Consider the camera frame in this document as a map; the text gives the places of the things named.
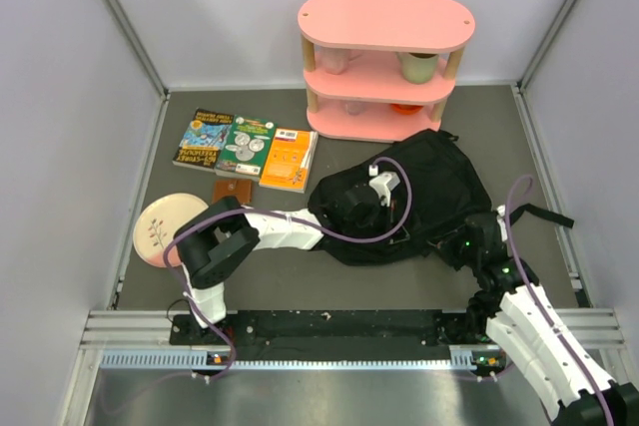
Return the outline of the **orange paperback book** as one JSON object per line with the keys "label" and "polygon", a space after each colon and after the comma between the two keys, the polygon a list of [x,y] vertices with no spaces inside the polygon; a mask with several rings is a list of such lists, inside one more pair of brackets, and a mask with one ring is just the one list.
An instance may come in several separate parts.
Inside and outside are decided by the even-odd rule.
{"label": "orange paperback book", "polygon": [[303,194],[318,139],[316,131],[277,128],[259,185]]}

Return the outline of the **clear glass cup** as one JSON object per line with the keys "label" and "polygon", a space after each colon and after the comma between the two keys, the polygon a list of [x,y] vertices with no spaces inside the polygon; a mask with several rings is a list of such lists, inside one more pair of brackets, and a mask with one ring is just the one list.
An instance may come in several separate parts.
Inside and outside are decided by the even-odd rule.
{"label": "clear glass cup", "polygon": [[360,101],[345,101],[344,110],[351,116],[360,115],[366,108],[366,103]]}

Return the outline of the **cream floral plate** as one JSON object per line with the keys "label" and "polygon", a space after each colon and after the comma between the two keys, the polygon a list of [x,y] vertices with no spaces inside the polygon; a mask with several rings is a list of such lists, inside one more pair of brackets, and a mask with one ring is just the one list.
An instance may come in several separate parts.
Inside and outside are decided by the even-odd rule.
{"label": "cream floral plate", "polygon": [[208,204],[191,194],[177,193],[164,196],[147,206],[137,219],[133,230],[133,246],[145,263],[163,268],[163,254],[176,231]]}

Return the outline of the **brown leather wallet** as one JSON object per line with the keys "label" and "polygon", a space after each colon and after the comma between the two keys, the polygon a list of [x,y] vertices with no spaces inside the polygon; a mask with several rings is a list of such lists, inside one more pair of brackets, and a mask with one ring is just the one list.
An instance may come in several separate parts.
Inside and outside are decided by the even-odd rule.
{"label": "brown leather wallet", "polygon": [[254,182],[243,179],[217,180],[214,184],[212,203],[225,197],[234,197],[247,206],[252,202]]}

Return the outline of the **green paperback book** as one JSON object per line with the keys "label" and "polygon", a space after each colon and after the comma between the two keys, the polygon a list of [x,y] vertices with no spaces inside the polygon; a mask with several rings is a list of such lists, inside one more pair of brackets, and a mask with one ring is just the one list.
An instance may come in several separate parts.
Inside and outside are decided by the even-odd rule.
{"label": "green paperback book", "polygon": [[272,121],[235,116],[214,172],[222,177],[258,182],[276,129]]}

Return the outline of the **orange bowl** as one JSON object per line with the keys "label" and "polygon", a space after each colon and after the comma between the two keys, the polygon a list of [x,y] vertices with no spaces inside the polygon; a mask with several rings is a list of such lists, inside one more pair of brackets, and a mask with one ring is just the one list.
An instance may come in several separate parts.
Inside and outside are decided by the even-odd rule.
{"label": "orange bowl", "polygon": [[423,109],[423,106],[421,105],[405,104],[391,104],[390,107],[394,112],[405,116],[415,115]]}

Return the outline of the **pink three-tier shelf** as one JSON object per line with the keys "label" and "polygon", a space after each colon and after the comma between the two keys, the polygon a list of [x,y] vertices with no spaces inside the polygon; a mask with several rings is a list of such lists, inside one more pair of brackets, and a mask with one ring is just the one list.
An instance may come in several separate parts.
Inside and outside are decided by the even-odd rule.
{"label": "pink three-tier shelf", "polygon": [[[395,142],[438,130],[464,48],[475,31],[468,8],[455,0],[308,0],[300,8],[307,117],[312,129],[334,139]],[[320,63],[320,48],[361,50],[340,75]],[[403,79],[397,52],[437,54],[432,79]],[[345,101],[366,103],[357,116]],[[421,105],[415,115],[391,104]]]}

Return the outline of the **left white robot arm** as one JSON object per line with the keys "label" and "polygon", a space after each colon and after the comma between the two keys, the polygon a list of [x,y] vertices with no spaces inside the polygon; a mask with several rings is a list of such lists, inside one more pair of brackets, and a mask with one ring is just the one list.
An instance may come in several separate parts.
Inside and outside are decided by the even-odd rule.
{"label": "left white robot arm", "polygon": [[258,211],[234,198],[214,203],[177,229],[170,251],[178,255],[186,275],[194,333],[209,343],[224,336],[224,282],[253,250],[311,250],[326,236],[345,237],[323,228],[307,209]]}

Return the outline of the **black student backpack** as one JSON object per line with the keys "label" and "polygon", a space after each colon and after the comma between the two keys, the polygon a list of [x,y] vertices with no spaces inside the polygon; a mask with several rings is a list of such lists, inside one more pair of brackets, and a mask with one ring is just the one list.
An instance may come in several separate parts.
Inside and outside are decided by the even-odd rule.
{"label": "black student backpack", "polygon": [[[349,266],[386,265],[432,252],[441,258],[437,244],[468,216],[495,212],[474,166],[455,141],[448,132],[425,130],[377,155],[381,170],[400,178],[391,193],[392,227],[379,236],[326,236],[316,248]],[[323,227],[341,233],[334,201],[356,184],[368,183],[370,165],[364,161],[319,181],[308,209]]]}

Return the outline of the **green mug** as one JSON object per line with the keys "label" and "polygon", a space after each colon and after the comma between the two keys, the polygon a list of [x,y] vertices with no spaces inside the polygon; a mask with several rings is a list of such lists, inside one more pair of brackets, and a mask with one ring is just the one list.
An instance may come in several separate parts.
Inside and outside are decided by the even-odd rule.
{"label": "green mug", "polygon": [[397,52],[401,75],[411,84],[421,85],[429,82],[437,69],[437,54]]}

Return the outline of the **pink mug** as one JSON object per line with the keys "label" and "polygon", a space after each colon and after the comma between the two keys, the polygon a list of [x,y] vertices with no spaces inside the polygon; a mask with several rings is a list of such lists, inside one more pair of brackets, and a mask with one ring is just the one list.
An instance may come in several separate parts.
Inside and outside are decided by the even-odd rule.
{"label": "pink mug", "polygon": [[319,60],[329,74],[340,75],[348,69],[350,62],[360,57],[361,54],[361,50],[321,47]]}

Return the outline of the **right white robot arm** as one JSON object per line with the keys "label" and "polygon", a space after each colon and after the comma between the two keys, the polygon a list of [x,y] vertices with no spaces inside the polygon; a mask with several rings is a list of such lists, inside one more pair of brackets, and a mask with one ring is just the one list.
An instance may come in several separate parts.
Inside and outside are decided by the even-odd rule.
{"label": "right white robot arm", "polygon": [[553,425],[635,425],[638,389],[615,380],[561,320],[530,267],[506,245],[504,211],[476,213],[436,250],[467,266],[479,290],[468,301],[466,330],[492,340],[533,388]]}

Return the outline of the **169-storey treehouse book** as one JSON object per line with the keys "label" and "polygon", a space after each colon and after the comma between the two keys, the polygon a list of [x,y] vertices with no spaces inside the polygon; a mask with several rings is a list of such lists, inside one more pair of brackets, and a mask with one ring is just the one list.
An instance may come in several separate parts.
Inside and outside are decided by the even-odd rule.
{"label": "169-storey treehouse book", "polygon": [[224,148],[234,115],[198,109],[173,157],[178,167],[212,172]]}

